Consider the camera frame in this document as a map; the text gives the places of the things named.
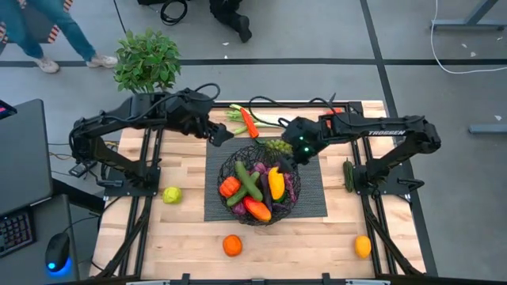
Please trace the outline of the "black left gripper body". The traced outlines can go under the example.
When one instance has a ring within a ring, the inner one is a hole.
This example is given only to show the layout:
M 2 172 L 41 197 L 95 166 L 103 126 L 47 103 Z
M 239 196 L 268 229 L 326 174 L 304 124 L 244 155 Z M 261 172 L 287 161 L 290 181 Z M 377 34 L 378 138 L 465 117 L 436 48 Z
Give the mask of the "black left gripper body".
M 214 100 L 200 92 L 184 89 L 182 94 L 184 116 L 181 119 L 184 135 L 208 137 L 210 135 L 208 119 Z

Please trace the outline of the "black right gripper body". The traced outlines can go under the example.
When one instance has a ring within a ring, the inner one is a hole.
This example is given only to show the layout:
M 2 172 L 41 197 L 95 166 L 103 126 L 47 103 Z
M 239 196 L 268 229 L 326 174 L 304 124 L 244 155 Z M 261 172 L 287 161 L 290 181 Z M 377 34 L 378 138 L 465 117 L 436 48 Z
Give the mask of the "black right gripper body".
M 282 139 L 292 147 L 292 153 L 287 158 L 291 164 L 307 164 L 329 146 L 322 137 L 320 123 L 300 116 L 287 125 Z

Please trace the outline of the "green grape bunch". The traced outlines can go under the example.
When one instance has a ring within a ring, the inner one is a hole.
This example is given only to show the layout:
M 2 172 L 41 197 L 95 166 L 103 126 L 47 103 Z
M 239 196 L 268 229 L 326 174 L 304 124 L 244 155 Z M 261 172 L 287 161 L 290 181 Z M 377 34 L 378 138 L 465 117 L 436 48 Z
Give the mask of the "green grape bunch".
M 276 150 L 282 154 L 292 154 L 292 146 L 281 139 L 268 139 L 265 145 L 272 150 Z

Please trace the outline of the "yellow bell pepper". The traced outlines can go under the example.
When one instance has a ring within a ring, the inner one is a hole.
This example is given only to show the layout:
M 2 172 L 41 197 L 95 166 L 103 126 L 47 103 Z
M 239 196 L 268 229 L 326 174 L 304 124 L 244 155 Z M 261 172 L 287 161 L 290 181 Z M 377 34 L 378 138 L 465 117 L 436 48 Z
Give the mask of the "yellow bell pepper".
M 274 200 L 280 199 L 285 192 L 284 174 L 278 171 L 278 167 L 269 170 L 268 180 L 269 188 Z

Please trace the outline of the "orange carrot with leaves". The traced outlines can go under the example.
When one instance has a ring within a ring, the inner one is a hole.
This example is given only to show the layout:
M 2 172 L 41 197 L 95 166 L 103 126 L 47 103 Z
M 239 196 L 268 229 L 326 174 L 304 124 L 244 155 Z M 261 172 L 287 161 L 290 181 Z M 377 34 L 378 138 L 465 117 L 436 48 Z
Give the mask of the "orange carrot with leaves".
M 240 109 L 240 113 L 242 114 L 242 118 L 245 122 L 250 138 L 252 138 L 256 143 L 262 144 L 262 141 L 259 139 L 260 133 L 254 123 L 254 120 L 252 119 L 252 116 L 244 108 Z

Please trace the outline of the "orange pumpkin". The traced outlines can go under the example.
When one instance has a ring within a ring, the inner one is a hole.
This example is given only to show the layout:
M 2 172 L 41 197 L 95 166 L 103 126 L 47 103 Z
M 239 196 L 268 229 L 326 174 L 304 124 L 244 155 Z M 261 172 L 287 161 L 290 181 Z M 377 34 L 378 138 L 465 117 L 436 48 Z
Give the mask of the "orange pumpkin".
M 236 177 L 228 177 L 219 186 L 219 194 L 229 198 L 233 196 L 242 186 L 242 182 Z

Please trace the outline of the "red yellow mango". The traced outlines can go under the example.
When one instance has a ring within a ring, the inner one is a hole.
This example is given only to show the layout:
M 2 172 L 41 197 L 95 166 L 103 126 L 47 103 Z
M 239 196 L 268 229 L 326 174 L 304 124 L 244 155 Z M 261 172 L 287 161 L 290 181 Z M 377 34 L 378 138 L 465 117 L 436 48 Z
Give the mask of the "red yellow mango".
M 262 202 L 256 201 L 251 196 L 246 196 L 243 201 L 245 209 L 257 220 L 269 222 L 272 218 L 271 211 Z

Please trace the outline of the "yellow-green apple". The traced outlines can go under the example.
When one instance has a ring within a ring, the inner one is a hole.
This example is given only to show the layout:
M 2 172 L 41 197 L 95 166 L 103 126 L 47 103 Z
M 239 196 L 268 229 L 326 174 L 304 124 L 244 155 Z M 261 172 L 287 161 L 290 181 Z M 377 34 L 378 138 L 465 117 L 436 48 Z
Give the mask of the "yellow-green apple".
M 165 204 L 180 203 L 183 197 L 182 190 L 179 187 L 165 188 L 162 193 L 162 201 Z

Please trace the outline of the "orange fruit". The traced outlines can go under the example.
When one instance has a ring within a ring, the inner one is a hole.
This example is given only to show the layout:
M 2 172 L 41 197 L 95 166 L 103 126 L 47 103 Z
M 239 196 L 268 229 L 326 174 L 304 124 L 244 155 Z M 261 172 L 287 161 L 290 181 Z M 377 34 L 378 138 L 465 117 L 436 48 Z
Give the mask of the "orange fruit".
M 223 251 L 229 257 L 236 257 L 242 253 L 242 241 L 239 236 L 231 234 L 223 239 Z

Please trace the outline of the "yellow lemon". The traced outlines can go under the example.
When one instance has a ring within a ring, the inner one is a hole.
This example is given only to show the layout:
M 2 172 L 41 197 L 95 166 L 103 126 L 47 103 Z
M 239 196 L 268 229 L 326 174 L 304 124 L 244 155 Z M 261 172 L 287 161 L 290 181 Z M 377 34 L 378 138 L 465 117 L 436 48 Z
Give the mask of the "yellow lemon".
M 365 259 L 369 257 L 372 251 L 372 243 L 368 236 L 359 235 L 354 241 L 355 253 L 359 258 Z

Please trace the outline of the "grey woven placemat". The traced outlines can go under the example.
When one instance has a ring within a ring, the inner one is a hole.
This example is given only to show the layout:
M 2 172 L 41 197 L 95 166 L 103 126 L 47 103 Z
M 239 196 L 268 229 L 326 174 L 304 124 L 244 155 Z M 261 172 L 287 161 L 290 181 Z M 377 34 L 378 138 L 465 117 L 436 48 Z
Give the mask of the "grey woven placemat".
M 205 184 L 204 184 L 204 221 L 232 221 L 235 217 L 222 204 L 219 194 L 220 170 L 222 164 L 235 152 L 244 147 L 260 146 L 248 138 L 233 138 L 222 144 L 221 147 L 206 145 Z M 326 200 L 322 183 L 322 174 L 319 160 L 312 158 L 307 165 L 299 165 L 299 180 L 293 182 L 294 187 L 299 186 L 298 201 L 288 215 L 292 218 L 326 217 Z

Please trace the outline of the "green potted plant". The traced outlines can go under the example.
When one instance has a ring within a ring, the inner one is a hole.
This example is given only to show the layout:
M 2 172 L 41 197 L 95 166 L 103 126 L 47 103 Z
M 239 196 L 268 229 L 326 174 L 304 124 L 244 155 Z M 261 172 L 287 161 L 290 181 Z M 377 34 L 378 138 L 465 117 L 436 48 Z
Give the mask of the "green potted plant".
M 160 31 L 126 31 L 116 50 L 114 80 L 119 91 L 154 93 L 173 88 L 181 74 L 178 46 Z

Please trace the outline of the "person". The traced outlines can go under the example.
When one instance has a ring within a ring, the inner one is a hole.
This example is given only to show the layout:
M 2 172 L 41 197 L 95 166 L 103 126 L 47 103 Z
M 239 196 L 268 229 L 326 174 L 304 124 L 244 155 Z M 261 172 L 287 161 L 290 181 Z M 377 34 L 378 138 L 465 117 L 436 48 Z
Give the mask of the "person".
M 88 67 L 113 68 L 118 63 L 116 57 L 96 52 L 76 21 L 64 10 L 61 0 L 26 0 L 26 2 L 59 27 Z M 18 0 L 0 0 L 0 22 L 6 25 L 7 36 L 31 57 L 44 73 L 54 74 L 59 71 L 58 63 L 44 54 L 42 47 L 28 30 Z
M 223 25 L 237 32 L 240 40 L 246 43 L 252 37 L 250 19 L 238 13 L 242 0 L 209 0 L 210 11 L 214 18 Z

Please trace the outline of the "black power adapter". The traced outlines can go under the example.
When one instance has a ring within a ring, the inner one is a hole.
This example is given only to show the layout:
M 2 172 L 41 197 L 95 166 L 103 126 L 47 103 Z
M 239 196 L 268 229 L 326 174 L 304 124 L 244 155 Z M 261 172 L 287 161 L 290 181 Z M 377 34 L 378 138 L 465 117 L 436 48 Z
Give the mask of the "black power adapter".
M 69 169 L 68 173 L 73 177 L 79 178 L 87 174 L 96 164 L 96 161 L 83 161 Z

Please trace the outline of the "black orange striped floor mat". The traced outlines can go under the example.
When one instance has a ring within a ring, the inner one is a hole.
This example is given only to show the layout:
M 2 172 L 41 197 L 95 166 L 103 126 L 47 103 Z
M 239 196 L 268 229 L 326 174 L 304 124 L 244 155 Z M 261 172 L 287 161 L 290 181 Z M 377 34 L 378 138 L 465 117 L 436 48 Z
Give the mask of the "black orange striped floor mat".
M 17 0 L 25 19 L 28 30 L 40 44 L 53 44 L 59 35 L 58 25 L 49 21 L 45 15 L 37 9 L 33 9 L 26 0 Z M 0 44 L 9 44 L 12 40 L 8 37 L 7 27 L 0 21 Z

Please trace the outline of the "grey side desk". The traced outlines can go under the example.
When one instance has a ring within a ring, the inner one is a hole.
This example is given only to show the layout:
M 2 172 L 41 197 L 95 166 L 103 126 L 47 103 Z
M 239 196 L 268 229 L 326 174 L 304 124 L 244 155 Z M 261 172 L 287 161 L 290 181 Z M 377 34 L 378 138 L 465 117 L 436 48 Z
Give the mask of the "grey side desk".
M 71 211 L 68 197 L 55 196 L 32 208 L 36 242 L 0 258 L 0 285 L 45 285 L 71 283 L 80 279 L 74 232 L 69 227 Z M 69 257 L 60 272 L 45 265 L 45 251 L 51 237 L 65 231 L 70 238 Z

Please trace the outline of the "dark grey monitor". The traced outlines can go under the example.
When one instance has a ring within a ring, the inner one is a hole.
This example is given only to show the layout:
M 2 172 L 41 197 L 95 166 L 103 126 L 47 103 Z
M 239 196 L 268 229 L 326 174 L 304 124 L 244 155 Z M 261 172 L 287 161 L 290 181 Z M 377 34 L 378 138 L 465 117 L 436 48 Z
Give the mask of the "dark grey monitor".
M 44 103 L 35 99 L 15 109 L 0 120 L 0 215 L 52 195 Z

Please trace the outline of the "grey metal floor foot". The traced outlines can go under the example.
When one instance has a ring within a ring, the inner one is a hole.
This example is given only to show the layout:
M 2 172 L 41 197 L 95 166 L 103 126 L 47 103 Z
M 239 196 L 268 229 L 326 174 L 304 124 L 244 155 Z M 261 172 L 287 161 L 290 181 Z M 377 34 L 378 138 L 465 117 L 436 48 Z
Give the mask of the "grey metal floor foot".
M 504 134 L 507 135 L 507 124 L 471 124 L 468 128 L 471 134 Z

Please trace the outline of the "black device red screen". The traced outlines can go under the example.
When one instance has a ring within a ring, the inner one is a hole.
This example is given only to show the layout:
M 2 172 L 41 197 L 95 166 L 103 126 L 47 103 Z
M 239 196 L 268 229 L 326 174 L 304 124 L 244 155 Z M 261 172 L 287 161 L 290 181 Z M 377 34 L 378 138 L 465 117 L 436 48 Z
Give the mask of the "black device red screen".
M 0 100 L 0 120 L 15 114 L 17 114 L 17 110 L 15 109 L 15 107 Z

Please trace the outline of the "black computer mouse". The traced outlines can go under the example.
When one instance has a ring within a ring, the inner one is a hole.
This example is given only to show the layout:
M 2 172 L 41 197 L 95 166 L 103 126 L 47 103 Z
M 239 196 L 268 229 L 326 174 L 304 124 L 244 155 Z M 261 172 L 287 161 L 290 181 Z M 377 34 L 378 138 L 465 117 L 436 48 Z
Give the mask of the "black computer mouse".
M 66 232 L 55 234 L 50 238 L 44 254 L 44 265 L 51 275 L 62 275 L 68 271 L 71 262 L 70 243 L 70 237 Z

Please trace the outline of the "black keyboard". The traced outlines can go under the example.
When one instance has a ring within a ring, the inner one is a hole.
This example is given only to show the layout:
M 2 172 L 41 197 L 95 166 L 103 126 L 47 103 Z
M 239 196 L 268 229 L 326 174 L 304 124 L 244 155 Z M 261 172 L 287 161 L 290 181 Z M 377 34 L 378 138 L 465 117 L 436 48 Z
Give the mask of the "black keyboard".
M 0 217 L 0 258 L 34 242 L 36 242 L 36 228 L 29 208 Z

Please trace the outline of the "grey desk leg frame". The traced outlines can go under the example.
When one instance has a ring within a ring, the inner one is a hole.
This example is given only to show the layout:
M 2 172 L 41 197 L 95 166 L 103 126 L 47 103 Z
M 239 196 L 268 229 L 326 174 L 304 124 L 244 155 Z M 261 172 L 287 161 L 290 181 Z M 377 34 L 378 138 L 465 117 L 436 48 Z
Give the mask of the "grey desk leg frame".
M 438 19 L 439 0 L 435 0 L 435 11 L 431 24 L 431 31 L 438 28 L 493 28 L 498 31 L 507 29 L 507 22 L 484 20 L 484 17 L 493 9 L 499 0 L 481 0 L 481 2 L 462 19 Z

